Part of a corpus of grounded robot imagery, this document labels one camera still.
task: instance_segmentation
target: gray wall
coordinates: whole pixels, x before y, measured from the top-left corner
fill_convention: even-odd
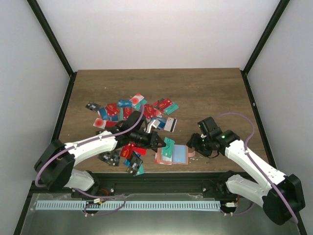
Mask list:
[[[279,0],[38,0],[73,69],[243,69]]]
[[[27,1],[1,1],[0,32],[0,233],[12,235],[68,75]]]
[[[302,181],[301,212],[313,234],[313,1],[290,1],[249,81],[275,160]]]

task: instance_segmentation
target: gray floor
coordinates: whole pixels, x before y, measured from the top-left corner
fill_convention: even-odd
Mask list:
[[[298,235],[294,224],[278,226],[255,206],[237,217],[204,211],[119,211],[84,217],[81,211],[36,211],[31,204],[22,235]],[[242,200],[239,211],[249,202]]]

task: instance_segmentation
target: wooden tabletop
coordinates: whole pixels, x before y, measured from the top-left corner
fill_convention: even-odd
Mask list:
[[[160,131],[175,144],[186,144],[193,133],[201,133],[197,122],[226,112],[237,112],[249,117],[256,129],[248,146],[267,161],[252,108],[239,69],[159,69],[159,70],[80,70],[69,100],[62,126],[60,140],[64,143],[79,141],[95,135],[100,130],[93,127],[98,114],[85,108],[91,101],[104,107],[119,99],[129,99],[142,94],[149,104],[161,98],[169,98],[179,109],[169,115],[176,118],[173,133]],[[250,124],[235,115],[215,120],[222,130],[231,129],[245,140],[251,133]],[[220,155],[208,159],[196,154],[188,165],[160,165],[154,163],[155,152],[148,150],[142,157],[145,172],[170,171],[243,171],[236,163]],[[89,158],[76,166],[79,170],[93,172],[125,172],[121,158],[120,166],[108,166]]]

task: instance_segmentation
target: white wall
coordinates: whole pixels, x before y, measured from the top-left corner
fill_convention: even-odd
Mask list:
[[[73,69],[244,68],[279,0],[38,0]]]
[[[290,1],[248,77],[278,167],[302,181],[313,234],[313,1]]]
[[[69,77],[27,1],[1,1],[0,32],[0,233],[12,235]]]

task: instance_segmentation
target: black metal frame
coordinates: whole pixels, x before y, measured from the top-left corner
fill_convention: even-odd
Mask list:
[[[53,48],[55,49],[57,55],[59,56],[62,64],[64,65],[70,80],[68,83],[67,91],[65,94],[65,98],[63,100],[61,110],[59,113],[59,117],[55,126],[55,130],[52,136],[52,140],[55,140],[59,137],[60,131],[62,128],[63,120],[65,117],[65,113],[67,110],[67,105],[69,102],[69,98],[74,86],[74,81],[76,78],[77,72],[73,72],[69,62],[67,61],[56,37],[54,36],[52,29],[50,28],[42,10],[40,9],[36,0],[27,0],[30,7],[32,8],[35,16],[37,17],[39,23],[41,24],[43,30],[45,31],[48,39],[50,40]],[[253,64],[255,63],[256,59],[258,58],[263,46],[265,45],[267,39],[269,38],[270,34],[272,33],[273,29],[275,28],[277,22],[279,21],[281,15],[283,14],[285,8],[287,7],[290,0],[280,0],[278,3],[267,27],[265,28],[258,44],[256,45],[251,57],[249,58],[247,65],[245,66],[244,70],[241,71],[243,81],[245,83],[246,91],[253,109],[253,113],[260,131],[260,135],[262,138],[262,142],[268,157],[269,164],[273,167],[276,167],[275,160],[273,158],[268,139],[266,137],[266,133],[262,124],[262,120],[260,118],[253,93],[251,91],[249,81],[247,75],[251,70]],[[249,176],[245,172],[236,172],[241,174],[245,178],[249,178]],[[100,179],[105,179],[105,182],[109,182],[109,184],[115,185],[115,192],[116,193],[203,193],[202,187],[205,180],[216,180],[218,177],[221,177],[224,172],[215,172],[215,173],[146,173],[141,176],[132,177],[127,174],[123,173],[115,173],[115,174],[105,174],[100,173],[96,174],[97,177]],[[69,189],[63,189],[61,192],[63,193],[71,193]],[[34,185],[34,182],[29,190],[29,194],[25,201],[24,208],[22,210],[20,219],[16,226],[16,230],[14,235],[19,235],[22,231],[23,222],[25,220],[25,216],[30,204],[31,197],[34,193],[49,193],[46,188],[37,188]],[[307,232],[303,225],[301,216],[297,215],[299,223],[298,228],[301,235],[306,235]]]

